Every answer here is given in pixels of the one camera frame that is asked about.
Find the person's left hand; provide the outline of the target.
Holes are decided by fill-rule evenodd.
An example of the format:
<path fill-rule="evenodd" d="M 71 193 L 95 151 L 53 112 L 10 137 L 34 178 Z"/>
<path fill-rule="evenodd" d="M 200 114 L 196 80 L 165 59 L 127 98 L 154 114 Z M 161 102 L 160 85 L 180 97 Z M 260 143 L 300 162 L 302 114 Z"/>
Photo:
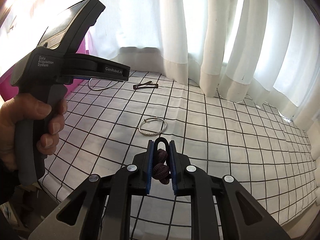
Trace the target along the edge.
<path fill-rule="evenodd" d="M 34 121 L 42 121 L 51 112 L 47 131 L 40 135 L 34 132 Z M 24 167 L 22 161 L 33 157 L 34 149 L 44 155 L 52 155 L 59 143 L 59 132 L 65 126 L 64 114 L 67 101 L 62 99 L 52 109 L 28 93 L 21 93 L 1 106 L 1 161 L 14 171 Z"/>

